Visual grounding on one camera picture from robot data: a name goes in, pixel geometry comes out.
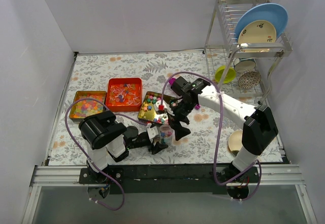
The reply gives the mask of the clear glass jar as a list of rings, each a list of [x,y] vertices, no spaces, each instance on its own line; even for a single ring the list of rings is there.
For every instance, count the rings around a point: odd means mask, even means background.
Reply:
[[[170,145],[173,141],[174,130],[168,124],[162,125],[159,130],[164,143]]]

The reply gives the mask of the purple plastic scoop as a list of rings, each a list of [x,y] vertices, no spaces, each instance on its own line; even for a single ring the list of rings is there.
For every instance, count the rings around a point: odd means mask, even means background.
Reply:
[[[176,78],[171,78],[169,80],[169,85],[172,86],[173,83],[175,82]],[[196,110],[199,110],[200,109],[200,105],[199,104],[196,104],[196,106],[194,107]]]

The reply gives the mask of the tin of opaque star candies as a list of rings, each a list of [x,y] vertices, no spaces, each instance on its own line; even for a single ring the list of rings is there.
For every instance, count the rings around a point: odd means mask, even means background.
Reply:
[[[168,124],[167,112],[156,111],[154,105],[160,104],[161,94],[158,92],[146,92],[138,113],[138,120],[144,123]]]

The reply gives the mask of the orange tray of lollipops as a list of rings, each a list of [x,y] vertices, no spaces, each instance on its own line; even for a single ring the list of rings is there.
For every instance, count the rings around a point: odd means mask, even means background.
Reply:
[[[105,105],[113,112],[136,112],[142,102],[140,78],[112,78],[108,81]]]

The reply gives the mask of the tin of translucent star candies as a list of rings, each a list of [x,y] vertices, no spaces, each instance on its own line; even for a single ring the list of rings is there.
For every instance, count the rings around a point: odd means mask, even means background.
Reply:
[[[93,98],[104,103],[106,100],[106,94],[105,91],[77,91],[74,102],[84,98]],[[80,122],[81,119],[87,116],[95,115],[104,111],[105,108],[102,104],[93,100],[82,100],[71,108],[69,118],[73,122]]]

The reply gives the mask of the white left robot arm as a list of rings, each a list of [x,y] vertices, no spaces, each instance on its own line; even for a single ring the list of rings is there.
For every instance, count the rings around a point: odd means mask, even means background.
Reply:
[[[140,133],[135,126],[125,126],[116,121],[111,111],[87,116],[78,126],[87,144],[87,169],[96,183],[108,178],[108,157],[118,163],[129,156],[129,150],[147,147],[152,154],[168,148],[157,126],[149,125]]]

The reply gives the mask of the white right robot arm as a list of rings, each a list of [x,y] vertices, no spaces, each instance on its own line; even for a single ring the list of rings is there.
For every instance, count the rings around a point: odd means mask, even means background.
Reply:
[[[169,125],[175,132],[175,139],[180,140],[191,133],[182,126],[189,124],[188,114],[196,105],[208,107],[220,114],[219,124],[227,117],[242,129],[242,148],[230,166],[225,169],[225,182],[219,182],[222,174],[213,169],[214,181],[218,185],[229,182],[241,182],[248,176],[248,170],[257,164],[257,158],[278,135],[271,109],[266,105],[255,107],[245,104],[225,93],[216,84],[199,78],[190,83],[183,77],[177,78],[171,90],[180,96],[179,102],[169,105]]]

